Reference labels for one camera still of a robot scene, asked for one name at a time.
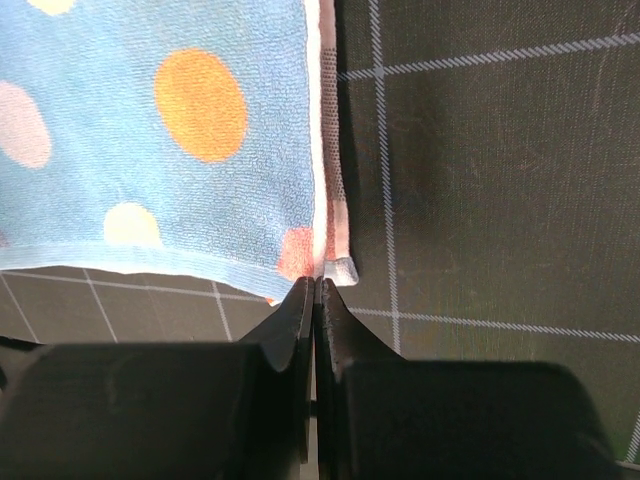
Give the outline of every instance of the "fabric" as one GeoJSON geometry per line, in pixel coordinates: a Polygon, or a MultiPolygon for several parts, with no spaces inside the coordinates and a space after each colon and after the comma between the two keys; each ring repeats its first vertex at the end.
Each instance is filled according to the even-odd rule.
{"type": "Polygon", "coordinates": [[[352,266],[337,157],[327,204],[318,0],[1,9],[0,269],[187,274],[278,300],[325,252],[352,266]]]}
{"type": "Polygon", "coordinates": [[[328,211],[325,275],[334,279],[338,285],[355,285],[358,273],[349,256],[349,213],[340,165],[336,18],[333,0],[320,0],[320,33],[322,142],[328,211]]]}

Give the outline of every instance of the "light blue fabric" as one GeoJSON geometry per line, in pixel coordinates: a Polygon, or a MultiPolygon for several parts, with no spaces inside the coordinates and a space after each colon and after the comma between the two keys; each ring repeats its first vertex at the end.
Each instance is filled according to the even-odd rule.
{"type": "Polygon", "coordinates": [[[303,2],[76,0],[50,16],[0,0],[0,12],[0,82],[35,101],[52,145],[39,169],[0,151],[0,269],[188,274],[282,298],[285,232],[314,211],[303,2]],[[192,47],[244,93],[248,130],[223,163],[186,153],[154,100],[163,60],[192,47]],[[122,202],[154,215],[162,248],[105,243],[122,202]]]}

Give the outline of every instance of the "white polka dot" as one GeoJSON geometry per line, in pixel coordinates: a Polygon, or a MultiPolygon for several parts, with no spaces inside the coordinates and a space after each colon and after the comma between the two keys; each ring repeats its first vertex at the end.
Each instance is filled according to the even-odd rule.
{"type": "Polygon", "coordinates": [[[155,217],[135,203],[120,203],[107,212],[104,239],[112,245],[162,246],[155,217]]]}
{"type": "Polygon", "coordinates": [[[42,168],[51,157],[51,138],[36,102],[22,88],[2,81],[0,149],[28,168],[42,168]]]}
{"type": "Polygon", "coordinates": [[[47,15],[67,13],[73,7],[75,0],[27,0],[32,7],[42,10],[47,15]]]}

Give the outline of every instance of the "white grid line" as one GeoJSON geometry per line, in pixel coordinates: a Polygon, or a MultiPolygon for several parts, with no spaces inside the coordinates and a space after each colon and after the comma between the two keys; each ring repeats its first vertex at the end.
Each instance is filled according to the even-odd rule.
{"type": "MultiPolygon", "coordinates": [[[[392,312],[384,310],[371,310],[367,308],[350,308],[352,313],[362,315],[372,315],[380,317],[391,317],[392,312]]],[[[429,315],[419,313],[398,312],[399,318],[407,320],[420,320],[433,323],[444,323],[449,325],[464,325],[467,327],[491,328],[497,330],[512,330],[528,333],[544,333],[548,335],[561,335],[566,337],[591,338],[597,340],[610,340],[615,342],[640,344],[640,335],[629,333],[597,332],[594,330],[583,330],[579,328],[549,327],[546,325],[528,325],[522,323],[496,322],[493,320],[471,320],[469,318],[445,317],[443,315],[429,315]]]]}
{"type": "Polygon", "coordinates": [[[621,462],[621,461],[617,461],[616,462],[619,466],[621,466],[622,468],[628,468],[629,470],[634,470],[636,472],[640,472],[640,465],[634,464],[634,463],[629,463],[629,462],[621,462]]]}
{"type": "Polygon", "coordinates": [[[487,63],[502,63],[510,62],[512,60],[524,60],[527,58],[618,48],[637,45],[639,43],[640,32],[629,34],[623,33],[620,35],[578,40],[575,42],[555,43],[539,47],[516,48],[515,50],[497,50],[494,52],[485,52],[475,55],[462,55],[459,57],[427,60],[424,62],[405,63],[390,67],[377,65],[374,57],[374,68],[341,72],[338,73],[338,80],[364,80],[367,78],[378,78],[385,75],[397,75],[401,73],[428,72],[443,68],[472,67],[487,63]]]}
{"type": "MultiPolygon", "coordinates": [[[[42,274],[35,274],[35,273],[16,272],[16,271],[5,271],[3,272],[3,274],[9,275],[9,276],[17,276],[17,277],[37,278],[42,280],[53,280],[53,281],[72,282],[72,283],[87,283],[87,281],[84,279],[58,277],[54,275],[42,275],[42,274]]],[[[201,297],[215,298],[215,294],[213,292],[200,292],[197,290],[189,290],[189,289],[183,289],[183,288],[130,285],[126,283],[102,282],[98,280],[92,280],[92,283],[94,285],[113,287],[113,288],[125,288],[130,290],[151,290],[151,291],[179,293],[184,295],[195,295],[195,296],[201,296],[201,297]]],[[[263,298],[252,297],[249,295],[230,295],[230,294],[224,294],[224,293],[220,293],[219,295],[220,295],[220,298],[222,299],[264,303],[263,298]]],[[[349,311],[354,314],[393,318],[393,312],[388,310],[349,307],[349,311]]],[[[616,342],[640,344],[640,335],[627,334],[627,333],[598,332],[595,330],[581,330],[576,328],[549,327],[546,325],[527,325],[527,324],[520,324],[520,323],[496,322],[492,320],[472,320],[467,318],[455,318],[455,317],[447,317],[443,315],[429,315],[429,314],[419,314],[419,313],[397,312],[397,316],[398,318],[405,318],[408,320],[422,320],[422,321],[435,322],[435,323],[465,325],[469,327],[482,327],[482,328],[492,328],[492,329],[499,329],[499,330],[516,330],[516,331],[523,331],[523,332],[530,332],[530,333],[542,333],[542,334],[548,334],[548,335],[560,335],[560,336],[589,338],[594,340],[610,340],[610,341],[616,341],[616,342]]]]}
{"type": "Polygon", "coordinates": [[[9,292],[9,296],[11,297],[11,301],[13,302],[13,305],[16,307],[16,309],[18,310],[18,313],[22,317],[22,321],[27,326],[27,329],[29,330],[29,333],[33,337],[33,341],[36,342],[36,343],[40,343],[40,340],[38,340],[38,336],[36,335],[36,332],[33,330],[33,327],[31,327],[31,324],[29,323],[29,320],[27,320],[27,316],[24,314],[24,311],[22,310],[22,307],[18,303],[18,299],[13,294],[13,290],[11,290],[11,287],[7,283],[7,279],[4,278],[4,275],[2,274],[2,272],[0,272],[0,280],[2,280],[2,283],[4,284],[4,288],[7,289],[7,292],[9,292]]]}
{"type": "MultiPolygon", "coordinates": [[[[53,280],[53,281],[61,281],[61,282],[71,282],[71,283],[87,283],[86,280],[80,278],[72,278],[72,277],[58,277],[56,275],[43,275],[39,273],[27,273],[27,272],[15,272],[15,271],[6,271],[5,275],[15,276],[15,277],[27,277],[27,278],[37,278],[40,280],[53,280]]],[[[186,288],[171,288],[171,287],[156,287],[153,285],[134,285],[129,283],[118,283],[118,282],[103,282],[100,280],[91,280],[94,285],[100,285],[101,287],[113,287],[113,288],[128,288],[130,290],[150,290],[153,292],[165,292],[165,293],[186,293],[189,295],[195,295],[199,297],[215,297],[213,292],[201,292],[198,290],[189,290],[186,288]]],[[[219,293],[220,298],[224,298],[225,300],[244,300],[249,302],[265,302],[264,298],[260,297],[252,297],[249,295],[234,295],[231,293],[219,293]]]]}
{"type": "Polygon", "coordinates": [[[400,321],[398,318],[398,285],[396,281],[396,252],[393,238],[393,199],[391,196],[391,167],[389,163],[389,135],[387,131],[387,105],[384,97],[384,64],[382,57],[382,34],[378,0],[369,0],[371,24],[371,50],[375,77],[376,110],[378,114],[378,142],[380,143],[380,169],[382,173],[382,199],[384,204],[384,227],[387,242],[387,266],[389,270],[389,296],[391,297],[393,349],[400,354],[400,321]]]}
{"type": "Polygon", "coordinates": [[[218,285],[216,285],[216,282],[211,282],[211,286],[213,287],[213,296],[216,298],[216,303],[218,304],[218,310],[220,311],[220,318],[222,319],[222,326],[224,327],[224,333],[227,335],[227,340],[232,342],[233,337],[231,336],[231,329],[229,328],[229,322],[227,321],[227,314],[225,313],[224,307],[222,306],[222,299],[220,298],[218,285]]]}
{"type": "Polygon", "coordinates": [[[636,425],[631,435],[631,442],[629,442],[629,450],[627,450],[627,458],[625,461],[629,463],[635,463],[638,451],[640,450],[640,412],[638,412],[638,418],[636,419],[636,425]]]}
{"type": "Polygon", "coordinates": [[[93,286],[93,280],[91,280],[91,278],[89,277],[89,274],[87,273],[86,269],[82,269],[82,271],[84,272],[84,276],[87,278],[87,284],[89,284],[89,288],[91,288],[91,293],[93,293],[93,298],[95,299],[96,303],[98,304],[98,308],[100,309],[100,313],[102,313],[102,318],[104,318],[104,323],[107,324],[107,327],[109,328],[109,333],[111,333],[111,338],[113,338],[113,341],[115,343],[118,343],[118,337],[116,336],[116,332],[113,330],[113,326],[111,325],[111,322],[109,321],[109,317],[107,317],[107,312],[104,311],[104,307],[102,306],[102,302],[100,301],[100,297],[98,297],[98,292],[96,292],[96,287],[93,286]]]}

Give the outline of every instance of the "grid line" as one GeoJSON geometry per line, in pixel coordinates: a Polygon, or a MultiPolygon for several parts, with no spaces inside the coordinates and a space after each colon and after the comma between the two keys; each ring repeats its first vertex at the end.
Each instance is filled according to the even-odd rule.
{"type": "Polygon", "coordinates": [[[640,472],[640,465],[636,465],[634,463],[629,463],[629,462],[622,462],[620,460],[618,460],[616,462],[618,464],[618,466],[622,467],[622,468],[627,468],[629,470],[634,470],[636,472],[640,472]]]}
{"type": "Polygon", "coordinates": [[[369,0],[369,22],[371,24],[371,50],[376,72],[376,111],[378,116],[378,142],[380,144],[380,169],[382,174],[382,199],[384,205],[384,227],[387,243],[387,266],[389,270],[389,296],[391,297],[393,349],[400,354],[400,321],[398,317],[398,285],[396,280],[396,252],[393,238],[393,199],[391,195],[391,167],[389,162],[389,135],[387,130],[387,104],[384,95],[384,64],[382,57],[382,33],[378,0],[369,0]]]}
{"type": "Polygon", "coordinates": [[[225,313],[224,307],[222,306],[222,299],[220,298],[218,285],[216,285],[216,282],[211,282],[211,287],[213,287],[213,296],[216,298],[216,303],[218,304],[218,310],[220,311],[220,318],[222,319],[222,326],[224,327],[224,333],[227,335],[227,340],[232,342],[233,337],[231,336],[231,329],[229,328],[229,322],[227,321],[227,314],[225,313]]]}
{"type": "Polygon", "coordinates": [[[83,268],[82,271],[84,272],[84,276],[87,279],[87,284],[89,285],[89,288],[91,289],[91,293],[93,294],[93,298],[95,299],[96,303],[98,304],[98,308],[100,309],[100,313],[102,313],[102,318],[104,318],[104,323],[107,324],[107,328],[109,328],[109,333],[111,333],[111,338],[113,338],[113,341],[115,343],[118,343],[118,337],[116,336],[116,332],[113,329],[113,325],[111,325],[111,322],[109,321],[109,317],[107,317],[107,312],[104,311],[104,307],[102,306],[102,302],[100,301],[100,297],[98,297],[98,292],[96,292],[96,287],[93,285],[93,280],[91,280],[91,277],[89,277],[89,274],[87,273],[87,269],[83,268]]]}
{"type": "Polygon", "coordinates": [[[36,343],[40,343],[40,340],[38,340],[38,336],[36,335],[36,332],[33,330],[33,327],[31,326],[31,323],[29,323],[29,320],[27,320],[27,316],[24,314],[24,310],[22,310],[22,307],[18,303],[18,299],[13,294],[13,290],[11,290],[11,287],[9,286],[9,283],[7,283],[7,279],[4,278],[4,275],[3,275],[2,272],[0,272],[0,280],[2,280],[2,283],[4,284],[4,288],[7,289],[7,292],[9,293],[9,296],[11,297],[11,301],[13,302],[13,305],[16,307],[16,310],[18,310],[18,313],[20,314],[20,317],[22,317],[22,321],[27,326],[27,330],[29,330],[29,333],[33,337],[33,341],[36,342],[36,343]]]}
{"type": "MultiPolygon", "coordinates": [[[[352,313],[362,315],[372,315],[381,317],[391,317],[392,312],[384,310],[371,310],[368,308],[350,308],[352,313]]],[[[464,325],[467,327],[491,328],[497,330],[512,330],[528,333],[545,333],[549,335],[561,335],[566,337],[590,338],[596,340],[610,340],[616,342],[640,344],[640,335],[629,333],[598,332],[595,330],[583,330],[580,328],[550,327],[547,325],[528,325],[523,323],[496,322],[493,320],[472,320],[469,318],[446,317],[444,315],[429,315],[419,313],[398,312],[399,318],[407,320],[421,320],[433,323],[444,323],[449,325],[464,325]]]]}
{"type": "MultiPolygon", "coordinates": [[[[71,282],[71,283],[87,283],[86,280],[80,278],[72,278],[72,277],[58,277],[56,275],[43,275],[39,273],[26,273],[26,272],[14,272],[14,271],[6,271],[5,275],[15,276],[15,277],[27,277],[27,278],[37,278],[40,280],[53,280],[53,281],[61,281],[61,282],[71,282]]],[[[195,295],[200,297],[215,297],[213,292],[201,292],[199,290],[189,290],[186,288],[171,288],[171,287],[156,287],[153,285],[134,285],[129,283],[118,283],[118,282],[103,282],[100,280],[91,280],[94,285],[99,285],[101,287],[113,287],[113,288],[128,288],[130,290],[150,290],[153,292],[164,292],[164,293],[182,293],[195,295]]],[[[231,293],[219,293],[220,298],[224,298],[225,300],[244,300],[249,302],[264,302],[264,298],[253,297],[249,295],[235,295],[231,293]]]]}
{"type": "Polygon", "coordinates": [[[449,57],[424,62],[405,63],[384,67],[377,65],[374,56],[374,68],[364,68],[338,73],[338,80],[365,80],[368,78],[378,78],[386,75],[397,75],[402,73],[428,72],[431,70],[441,70],[445,68],[472,67],[487,63],[502,63],[512,60],[525,60],[528,58],[546,57],[551,55],[563,55],[567,53],[591,52],[595,50],[618,48],[640,43],[640,32],[607,37],[591,38],[587,40],[577,40],[575,42],[555,43],[538,47],[516,48],[515,50],[497,50],[493,52],[479,53],[475,55],[461,55],[459,57],[449,57]]]}
{"type": "Polygon", "coordinates": [[[631,434],[631,441],[629,442],[629,450],[627,450],[627,457],[625,458],[625,461],[635,463],[636,457],[638,456],[638,450],[640,450],[640,412],[638,412],[638,418],[636,418],[633,434],[631,434]]]}
{"type": "MultiPolygon", "coordinates": [[[[37,279],[44,279],[44,280],[54,280],[54,281],[63,281],[63,282],[72,282],[72,283],[85,283],[85,284],[87,283],[86,280],[79,279],[79,278],[57,277],[54,275],[42,275],[42,274],[23,273],[23,272],[15,272],[15,271],[5,271],[3,272],[3,274],[9,275],[9,276],[30,277],[30,278],[37,278],[37,279]]],[[[179,293],[184,295],[195,295],[195,296],[201,296],[201,297],[215,298],[215,294],[213,292],[200,292],[197,290],[189,290],[184,288],[130,285],[126,283],[103,282],[98,280],[92,280],[92,283],[94,285],[113,287],[113,288],[124,288],[124,289],[130,289],[130,290],[152,290],[152,291],[179,293]]],[[[261,302],[261,303],[264,302],[263,298],[253,297],[249,295],[232,295],[232,294],[224,294],[224,293],[220,293],[219,295],[221,299],[225,299],[225,300],[229,299],[229,300],[239,300],[239,301],[248,301],[248,302],[261,302]]],[[[393,312],[389,310],[375,310],[370,308],[359,308],[359,307],[348,307],[348,308],[349,308],[349,311],[354,314],[393,318],[393,312]]],[[[527,325],[527,324],[520,324],[520,323],[497,322],[492,320],[472,320],[467,318],[447,317],[444,315],[429,315],[429,314],[406,313],[406,312],[397,312],[397,316],[398,318],[404,318],[408,320],[422,320],[422,321],[429,321],[429,322],[435,322],[435,323],[466,325],[470,327],[483,327],[483,328],[502,329],[502,330],[517,330],[517,331],[524,331],[524,332],[531,332],[531,333],[543,333],[543,334],[549,334],[549,335],[571,336],[571,337],[589,338],[594,340],[610,340],[610,341],[617,341],[617,342],[640,344],[640,335],[627,334],[627,333],[598,332],[595,330],[581,330],[576,328],[550,327],[546,325],[527,325]]]]}

